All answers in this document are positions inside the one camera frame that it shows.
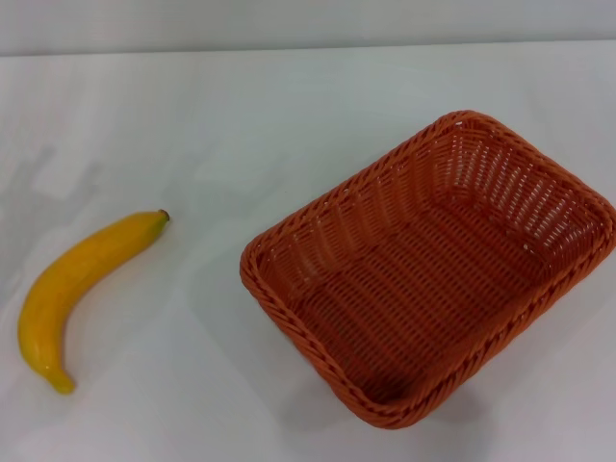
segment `basket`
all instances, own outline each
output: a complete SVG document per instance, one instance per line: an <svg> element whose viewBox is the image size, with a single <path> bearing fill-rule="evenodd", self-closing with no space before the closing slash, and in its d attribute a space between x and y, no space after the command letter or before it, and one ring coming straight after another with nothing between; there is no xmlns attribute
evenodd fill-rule
<svg viewBox="0 0 616 462"><path fill-rule="evenodd" d="M499 122L457 112L258 236L241 276L354 414L401 428L604 259L615 220Z"/></svg>

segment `white wall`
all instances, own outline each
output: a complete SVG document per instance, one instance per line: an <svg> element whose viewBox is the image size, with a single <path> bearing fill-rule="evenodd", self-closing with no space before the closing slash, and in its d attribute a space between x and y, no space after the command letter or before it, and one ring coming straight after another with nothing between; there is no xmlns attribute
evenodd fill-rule
<svg viewBox="0 0 616 462"><path fill-rule="evenodd" d="M0 0L0 54L616 39L613 0Z"/></svg>

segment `orange basket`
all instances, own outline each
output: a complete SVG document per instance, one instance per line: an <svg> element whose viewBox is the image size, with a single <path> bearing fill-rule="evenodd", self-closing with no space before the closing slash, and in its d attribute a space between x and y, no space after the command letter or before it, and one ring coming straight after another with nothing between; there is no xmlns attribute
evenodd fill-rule
<svg viewBox="0 0 616 462"><path fill-rule="evenodd" d="M616 211L487 115L445 115L258 236L245 286L359 418L426 416L615 245Z"/></svg>

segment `banana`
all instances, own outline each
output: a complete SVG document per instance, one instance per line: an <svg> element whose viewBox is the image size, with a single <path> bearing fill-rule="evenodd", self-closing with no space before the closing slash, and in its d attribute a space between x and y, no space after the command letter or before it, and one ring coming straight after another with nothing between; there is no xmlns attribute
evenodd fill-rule
<svg viewBox="0 0 616 462"><path fill-rule="evenodd" d="M123 218L72 247L30 289L17 327L19 347L59 393L75 388L63 367L64 325L73 307L96 282L154 243L168 221L164 210Z"/></svg>

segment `white surface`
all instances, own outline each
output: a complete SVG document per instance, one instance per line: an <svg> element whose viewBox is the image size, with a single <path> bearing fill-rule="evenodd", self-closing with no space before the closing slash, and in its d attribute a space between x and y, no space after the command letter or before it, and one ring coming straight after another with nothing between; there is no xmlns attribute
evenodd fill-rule
<svg viewBox="0 0 616 462"><path fill-rule="evenodd" d="M0 460L604 461L616 257L439 410L351 415L240 282L244 245L448 111L491 114L616 203L616 42L0 60ZM75 241L165 207L80 304L78 380L22 362L20 304Z"/></svg>
<svg viewBox="0 0 616 462"><path fill-rule="evenodd" d="M616 39L610 0L0 0L0 54Z"/></svg>

